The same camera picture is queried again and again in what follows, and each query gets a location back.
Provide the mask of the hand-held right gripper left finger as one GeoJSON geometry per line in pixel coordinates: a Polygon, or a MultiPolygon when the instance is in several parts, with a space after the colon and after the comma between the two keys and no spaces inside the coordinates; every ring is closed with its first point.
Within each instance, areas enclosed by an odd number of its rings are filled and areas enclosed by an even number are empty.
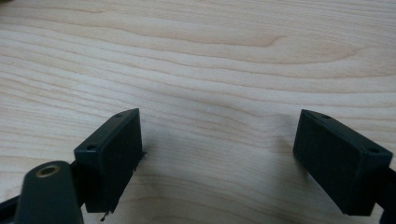
{"type": "Polygon", "coordinates": [[[142,149],[137,108],[115,114],[74,149],[78,203],[89,213],[112,213],[130,182],[142,149]]]}

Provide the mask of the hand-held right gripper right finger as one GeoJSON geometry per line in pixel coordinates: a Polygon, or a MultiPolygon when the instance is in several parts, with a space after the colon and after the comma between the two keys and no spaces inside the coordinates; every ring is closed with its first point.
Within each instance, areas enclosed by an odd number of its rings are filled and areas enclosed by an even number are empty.
{"type": "Polygon", "coordinates": [[[340,121],[302,110],[293,155],[343,213],[393,212],[393,154],[340,121]]]}

